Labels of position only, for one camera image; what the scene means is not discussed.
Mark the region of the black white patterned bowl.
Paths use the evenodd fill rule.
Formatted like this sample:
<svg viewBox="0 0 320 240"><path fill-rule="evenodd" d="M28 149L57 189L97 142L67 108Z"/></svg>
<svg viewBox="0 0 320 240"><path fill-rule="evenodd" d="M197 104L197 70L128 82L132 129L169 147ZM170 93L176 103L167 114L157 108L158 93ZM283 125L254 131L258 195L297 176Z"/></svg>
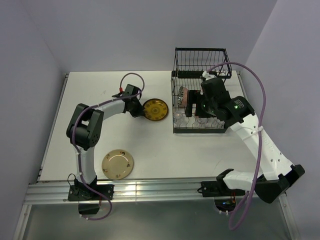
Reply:
<svg viewBox="0 0 320 240"><path fill-rule="evenodd" d="M186 108L188 103L188 89L181 86L177 94L177 105L179 108Z"/></svg>

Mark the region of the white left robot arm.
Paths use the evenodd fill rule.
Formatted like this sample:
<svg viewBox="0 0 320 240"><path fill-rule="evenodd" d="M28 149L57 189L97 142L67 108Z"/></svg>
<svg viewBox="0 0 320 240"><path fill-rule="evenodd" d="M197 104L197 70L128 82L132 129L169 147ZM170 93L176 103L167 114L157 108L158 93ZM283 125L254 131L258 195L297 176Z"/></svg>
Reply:
<svg viewBox="0 0 320 240"><path fill-rule="evenodd" d="M66 130L66 136L75 149L77 169L74 184L69 189L70 202L111 200L113 197L112 184L98 185L94 165L95 146L101 137L103 121L127 112L134 118L145 115L140 103L143 89L128 84L119 90L110 100L93 106L80 103L73 112Z"/></svg>

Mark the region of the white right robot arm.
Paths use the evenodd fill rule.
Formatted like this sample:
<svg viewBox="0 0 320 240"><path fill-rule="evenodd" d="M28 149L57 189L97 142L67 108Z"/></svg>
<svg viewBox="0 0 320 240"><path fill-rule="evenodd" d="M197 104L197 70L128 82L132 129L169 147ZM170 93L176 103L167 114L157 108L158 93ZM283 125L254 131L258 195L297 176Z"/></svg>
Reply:
<svg viewBox="0 0 320 240"><path fill-rule="evenodd" d="M226 128L240 137L259 167L254 172L228 168L214 181L201 182L198 192L203 197L226 197L243 196L254 190L261 200L271 204L305 174L305 169L293 164L278 149L244 96L231 97L219 77L209 77L200 86L200 90L188 90L184 94L185 114L188 116L190 107L196 105L208 117L223 121Z"/></svg>

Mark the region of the yellow patterned plate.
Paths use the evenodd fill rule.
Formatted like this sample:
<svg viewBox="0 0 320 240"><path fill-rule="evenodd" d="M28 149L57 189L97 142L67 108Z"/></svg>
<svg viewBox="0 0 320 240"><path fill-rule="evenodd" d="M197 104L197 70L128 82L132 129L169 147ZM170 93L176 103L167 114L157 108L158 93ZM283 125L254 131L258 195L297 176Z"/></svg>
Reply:
<svg viewBox="0 0 320 240"><path fill-rule="evenodd" d="M148 99L143 105L144 117L153 122L165 119L169 114L168 105L159 98Z"/></svg>

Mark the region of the clear glass cup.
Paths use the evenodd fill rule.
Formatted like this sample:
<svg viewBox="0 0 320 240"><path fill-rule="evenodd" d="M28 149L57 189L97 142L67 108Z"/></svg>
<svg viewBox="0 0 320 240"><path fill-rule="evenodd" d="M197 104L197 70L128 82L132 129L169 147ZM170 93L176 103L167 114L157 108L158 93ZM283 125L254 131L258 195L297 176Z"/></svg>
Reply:
<svg viewBox="0 0 320 240"><path fill-rule="evenodd" d="M184 111L177 110L173 113L173 126L175 128L185 128L188 123L188 119L185 116Z"/></svg>
<svg viewBox="0 0 320 240"><path fill-rule="evenodd" d="M195 117L195 123L194 123L195 127L206 128L207 123L208 123L208 118L201 118L198 116Z"/></svg>

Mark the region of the beige floral plate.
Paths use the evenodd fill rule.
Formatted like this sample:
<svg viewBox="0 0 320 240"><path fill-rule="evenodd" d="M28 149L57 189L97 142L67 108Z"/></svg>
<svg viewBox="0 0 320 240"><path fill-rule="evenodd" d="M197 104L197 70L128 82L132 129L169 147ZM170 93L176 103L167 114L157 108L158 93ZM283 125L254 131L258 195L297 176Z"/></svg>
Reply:
<svg viewBox="0 0 320 240"><path fill-rule="evenodd" d="M126 150L115 149L105 155L101 169L105 177L110 180L126 178L134 168L134 158Z"/></svg>

